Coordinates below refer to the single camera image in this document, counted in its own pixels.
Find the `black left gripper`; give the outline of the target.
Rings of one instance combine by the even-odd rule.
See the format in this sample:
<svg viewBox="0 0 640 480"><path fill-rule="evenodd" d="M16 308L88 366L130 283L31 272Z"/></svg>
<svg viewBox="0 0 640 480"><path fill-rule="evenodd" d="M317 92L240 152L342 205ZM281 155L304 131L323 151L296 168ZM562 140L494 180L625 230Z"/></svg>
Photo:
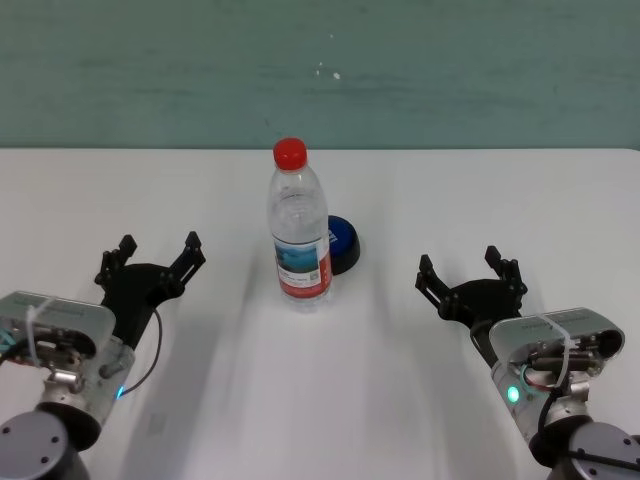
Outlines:
<svg viewBox="0 0 640 480"><path fill-rule="evenodd" d="M187 235L182 253L169 267L149 263L126 265L136 249L133 236L124 235L117 248L103 252L94 279L104 291L101 305L115 316L112 335L133 350L157 307L181 296L206 262L195 231Z"/></svg>

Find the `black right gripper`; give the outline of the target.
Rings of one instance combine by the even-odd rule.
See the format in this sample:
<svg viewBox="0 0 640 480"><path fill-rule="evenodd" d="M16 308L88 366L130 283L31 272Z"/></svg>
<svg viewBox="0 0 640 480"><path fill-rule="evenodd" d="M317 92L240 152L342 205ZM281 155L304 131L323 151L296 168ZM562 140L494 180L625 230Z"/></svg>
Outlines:
<svg viewBox="0 0 640 480"><path fill-rule="evenodd" d="M516 259L504 259L494 245L485 252L485 261L501 280L473 280L449 288L436 274L430 257L419 261L415 287L446 320L463 324L485 363L492 368L497 356L489 340L489 330L498 322L520 316L524 284Z"/></svg>

